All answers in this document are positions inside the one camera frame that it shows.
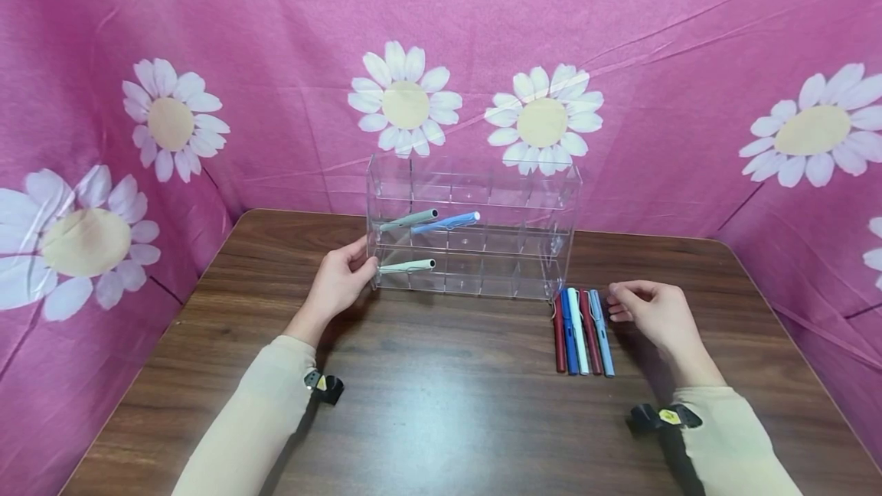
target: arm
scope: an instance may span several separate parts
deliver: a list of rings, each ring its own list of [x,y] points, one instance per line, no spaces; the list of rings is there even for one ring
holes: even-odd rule
[[[646,281],[613,283],[609,291],[610,320],[633,321],[658,347],[678,386],[674,401],[703,421],[682,433],[707,495],[800,495],[753,408],[726,384],[704,347],[683,291]]]
[[[315,368],[325,327],[377,272],[377,260],[365,260],[366,242],[362,237],[322,260],[306,303],[246,370],[193,451],[173,496],[259,494],[312,396],[303,378]]]

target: clear acrylic organizer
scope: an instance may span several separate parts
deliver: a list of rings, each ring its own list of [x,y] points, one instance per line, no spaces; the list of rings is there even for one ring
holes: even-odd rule
[[[552,299],[567,280],[581,178],[572,165],[521,175],[480,158],[374,155],[367,167],[367,253],[381,266],[435,259],[435,268],[378,274],[374,287]],[[470,226],[412,233],[381,225],[436,208],[479,212]]]

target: beige sleeve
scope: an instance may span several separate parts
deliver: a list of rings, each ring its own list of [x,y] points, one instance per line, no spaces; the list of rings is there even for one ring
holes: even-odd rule
[[[774,455],[772,440],[753,408],[732,387],[680,388],[674,402],[683,403],[703,421],[681,432],[707,496],[802,494]]]
[[[263,347],[202,437],[173,496],[251,496],[294,434],[312,391],[315,349],[280,335]]]

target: daisy print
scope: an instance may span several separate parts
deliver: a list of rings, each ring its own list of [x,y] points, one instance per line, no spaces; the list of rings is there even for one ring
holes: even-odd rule
[[[95,165],[71,188],[51,170],[24,178],[24,192],[0,188],[0,310],[45,299],[47,320],[75,315],[92,294],[110,310],[146,282],[158,224],[129,175],[111,188]]]
[[[809,77],[799,98],[783,100],[771,115],[750,127],[759,138],[739,155],[750,159],[742,175],[754,182],[778,175],[778,183],[793,188],[805,176],[814,187],[830,182],[839,167],[863,175],[867,162],[882,163],[882,74],[864,78],[863,64],[842,67],[830,80]]]
[[[882,217],[876,217],[870,221],[870,231],[882,237]],[[880,241],[880,247],[864,253],[864,264],[872,270],[882,272],[882,240]],[[876,287],[882,291],[882,274],[876,280]]]
[[[589,79],[585,70],[566,64],[557,66],[551,80],[542,67],[516,74],[514,94],[493,96],[494,107],[484,113],[484,119],[499,127],[487,142],[507,146],[501,161],[517,165],[522,175],[537,167],[543,175],[553,175],[572,165],[573,155],[585,155],[588,146],[580,132],[594,132],[603,124],[596,113],[603,94],[586,91]]]
[[[196,73],[178,77],[166,60],[141,60],[135,64],[140,84],[124,80],[122,105],[138,125],[132,134],[141,150],[141,165],[155,163],[160,182],[177,171],[184,182],[190,175],[199,175],[199,158],[213,158],[227,140],[221,136],[230,125],[208,115],[221,108],[214,94],[205,92],[205,82]]]
[[[385,59],[367,53],[362,61],[371,78],[355,77],[348,98],[349,106],[366,114],[359,129],[379,132],[379,148],[394,149],[399,158],[428,155],[430,143],[443,146],[441,125],[458,123],[456,110],[462,107],[462,96],[443,89],[450,71],[443,66],[425,71],[425,51],[413,46],[405,54],[398,41],[385,44]]]

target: pink fabric backdrop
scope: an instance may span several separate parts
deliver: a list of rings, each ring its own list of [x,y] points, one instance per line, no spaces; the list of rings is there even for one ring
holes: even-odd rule
[[[541,158],[580,167],[579,228],[729,244],[882,458],[873,427],[882,413],[882,251],[873,251],[882,221],[872,220],[882,217],[882,139],[866,136],[882,127],[882,109],[872,109],[882,103],[881,5],[0,0],[0,485],[42,496],[64,483],[232,219],[251,207],[364,212],[364,170],[381,145],[516,163],[537,136],[526,121],[501,129],[535,98],[569,107],[570,128]],[[421,49],[425,68],[419,51],[400,64],[391,45],[389,57],[393,41]],[[367,53],[379,63],[365,64]],[[573,68],[555,88],[561,64]],[[391,91],[353,81],[383,79],[383,67],[416,85],[402,100],[431,95],[419,129],[385,127],[422,112],[419,103],[380,107]],[[446,68],[446,82],[444,70],[419,77],[434,67]],[[535,67],[551,78],[550,95]],[[586,89],[577,69],[590,74]],[[517,95],[507,103],[513,113],[486,115],[506,109],[509,98],[494,103],[498,93]],[[788,129],[818,101],[843,113]],[[364,119],[375,111],[384,118]],[[510,115],[508,125],[500,120]],[[185,129],[189,141],[169,144]],[[742,175],[750,159],[739,152],[750,143],[773,136],[773,150],[783,150],[787,136],[790,149],[817,147],[818,134],[845,140],[830,153],[815,149],[824,156],[807,166],[807,152],[763,156],[765,181]],[[507,152],[518,137],[526,143]],[[77,217],[93,224],[65,225],[85,226],[79,240],[52,230],[95,208],[105,212]],[[109,226],[112,249],[98,230]],[[65,266],[70,253],[106,268],[77,274]]]

